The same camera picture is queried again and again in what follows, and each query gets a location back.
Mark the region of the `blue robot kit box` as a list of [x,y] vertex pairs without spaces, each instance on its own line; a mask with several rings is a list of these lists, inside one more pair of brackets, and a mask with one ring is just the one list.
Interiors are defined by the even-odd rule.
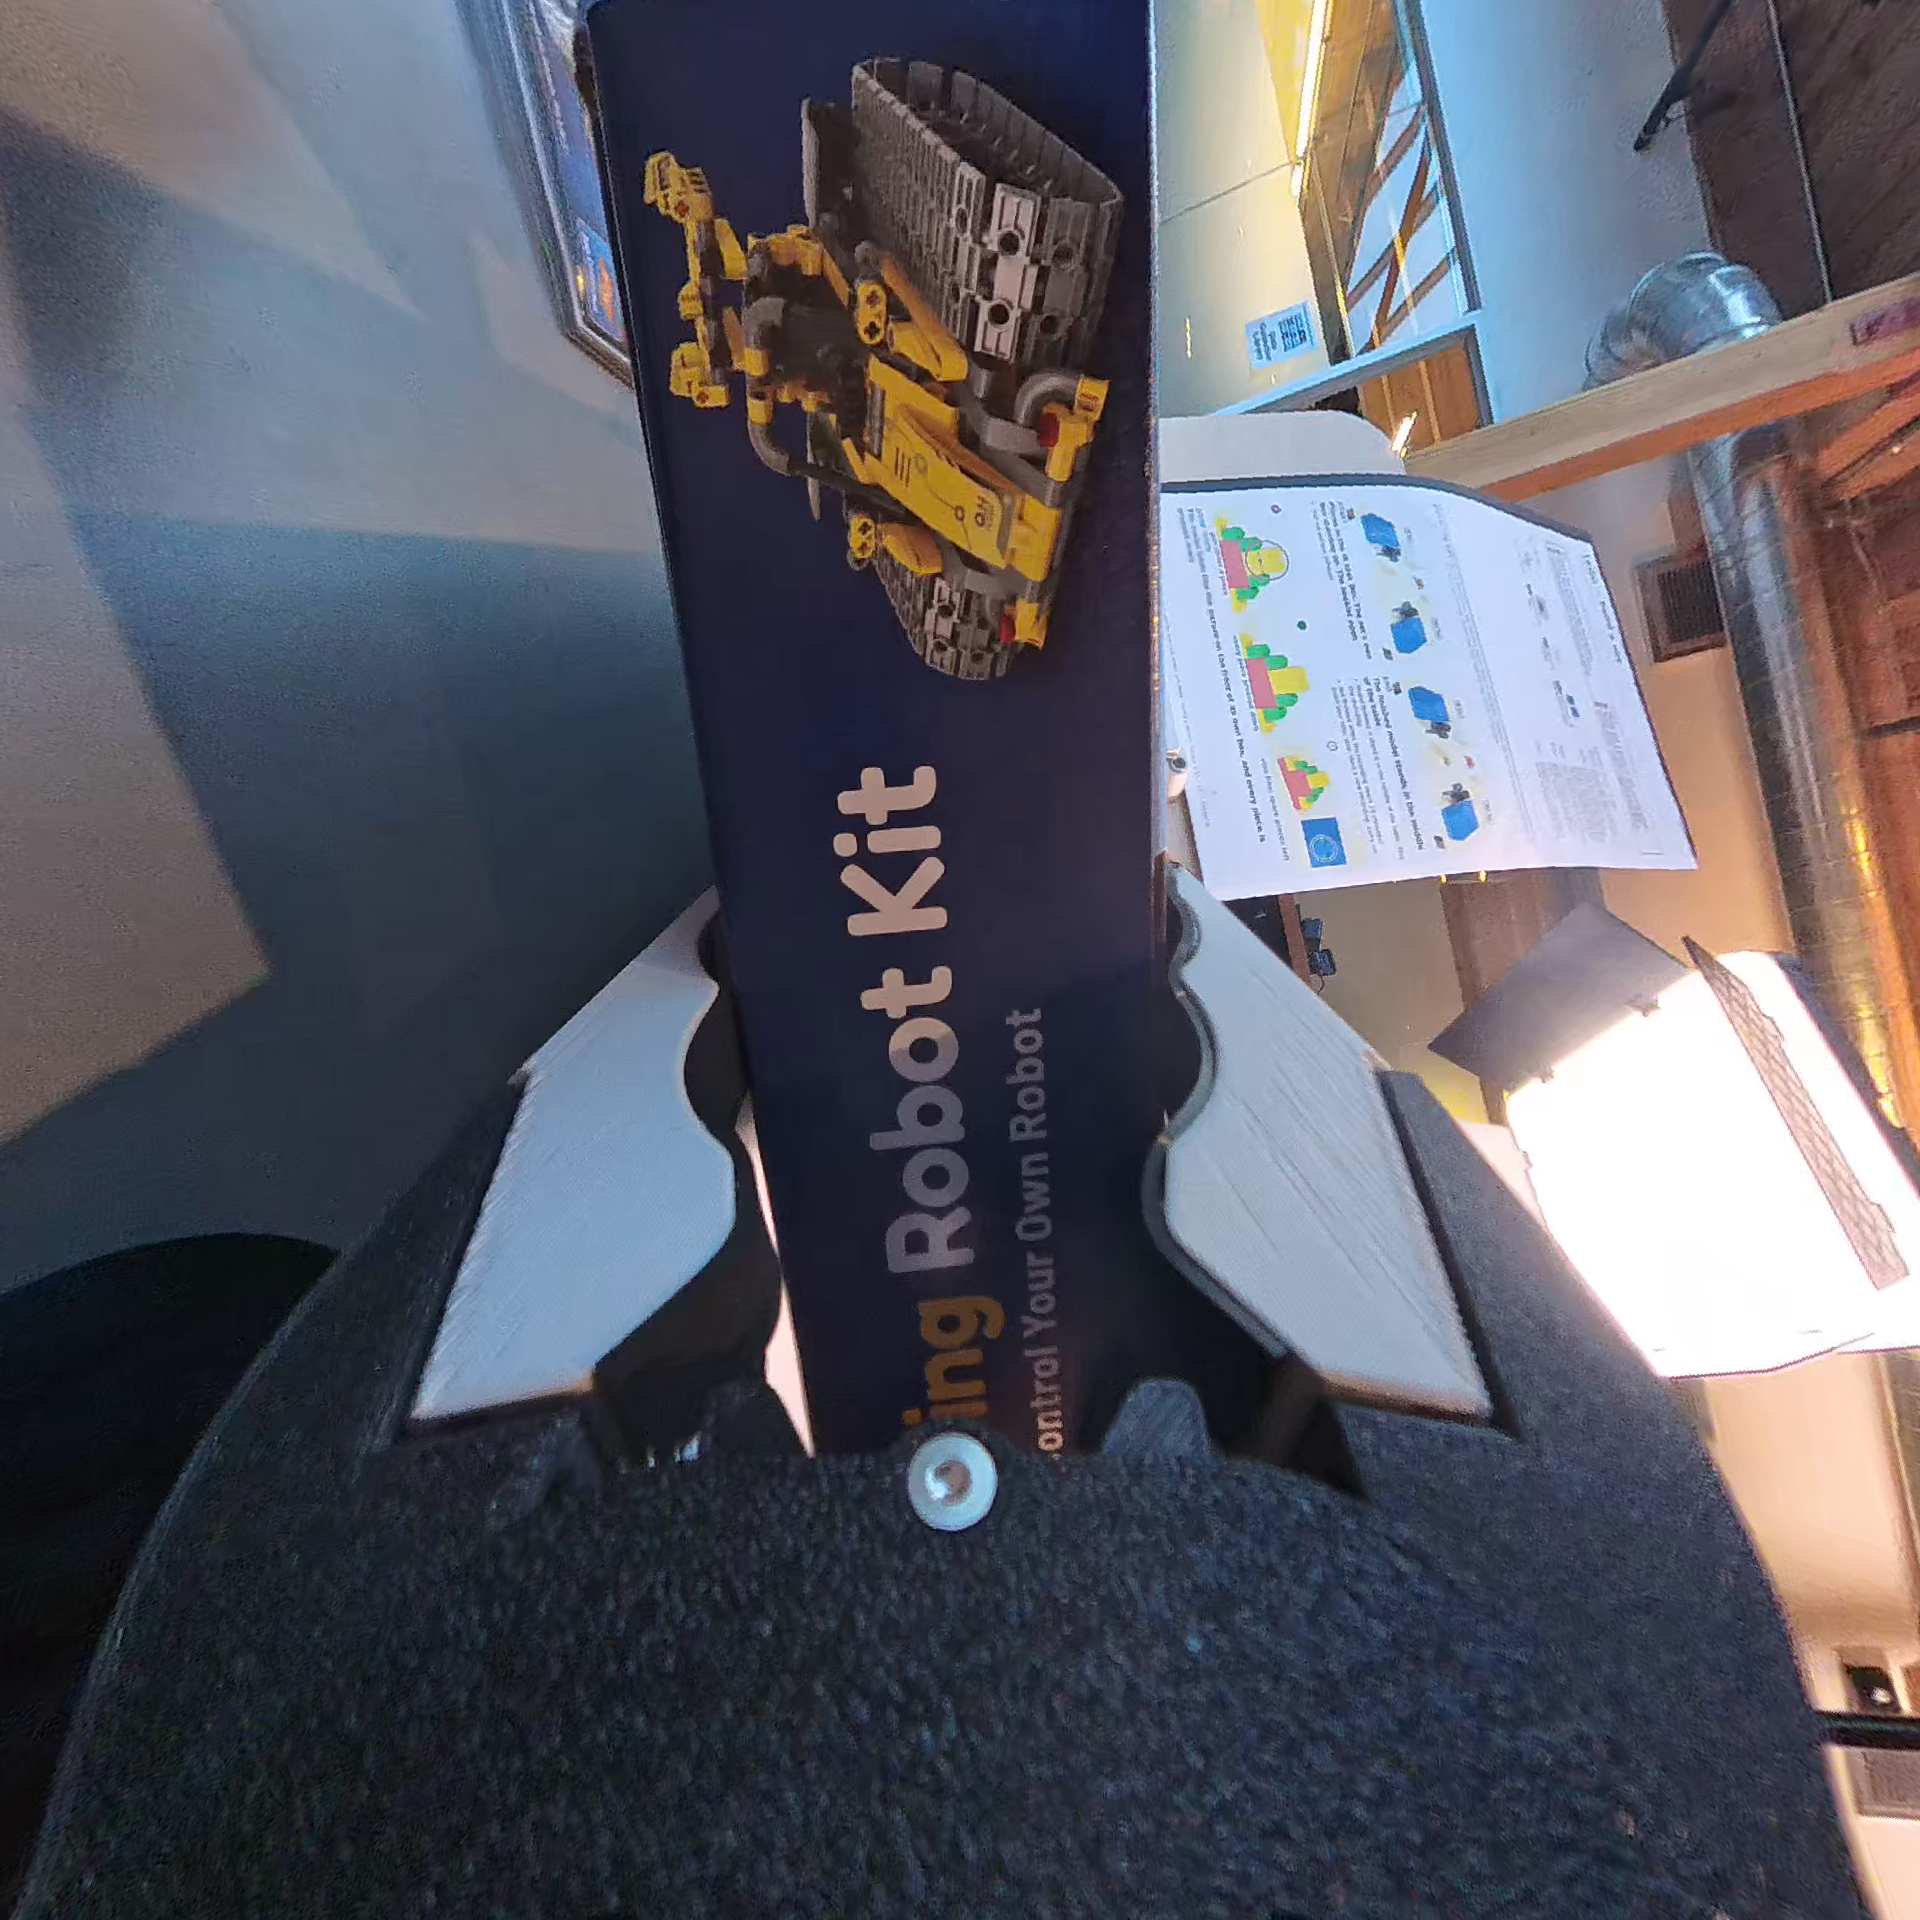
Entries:
[[587,5],[821,1452],[1093,1444],[1154,1335],[1147,5]]

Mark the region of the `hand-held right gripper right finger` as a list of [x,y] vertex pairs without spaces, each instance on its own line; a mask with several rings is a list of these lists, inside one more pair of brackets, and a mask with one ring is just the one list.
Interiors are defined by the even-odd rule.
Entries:
[[1140,1210],[1170,1330],[1115,1389],[1109,1452],[1331,1459],[1362,1412],[1494,1436],[1385,1066],[1201,877],[1164,897],[1190,1077]]

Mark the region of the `open white cardboard box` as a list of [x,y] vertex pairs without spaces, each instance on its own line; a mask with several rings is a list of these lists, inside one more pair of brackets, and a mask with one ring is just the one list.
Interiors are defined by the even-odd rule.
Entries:
[[1505,1096],[1573,1269],[1660,1376],[1917,1344],[1915,1145],[1786,953],[1558,919],[1431,1049]]

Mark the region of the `silver ventilation duct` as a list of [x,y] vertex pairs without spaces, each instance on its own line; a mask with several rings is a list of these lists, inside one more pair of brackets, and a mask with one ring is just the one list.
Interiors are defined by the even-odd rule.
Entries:
[[1807,468],[1779,420],[1686,451],[1793,948],[1891,1123],[1915,1136],[1917,1036],[1821,584]]

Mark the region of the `large printed instruction sheet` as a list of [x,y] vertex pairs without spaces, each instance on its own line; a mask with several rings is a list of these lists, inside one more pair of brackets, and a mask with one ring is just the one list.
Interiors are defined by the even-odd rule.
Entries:
[[1591,540],[1402,473],[1187,482],[1158,512],[1217,899],[1694,869]]

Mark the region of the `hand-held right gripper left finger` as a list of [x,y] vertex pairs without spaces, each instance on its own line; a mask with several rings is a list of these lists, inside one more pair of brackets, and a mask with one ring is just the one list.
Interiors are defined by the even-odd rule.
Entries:
[[415,1385],[420,1432],[574,1408],[634,1459],[810,1453],[717,897],[547,1041]]

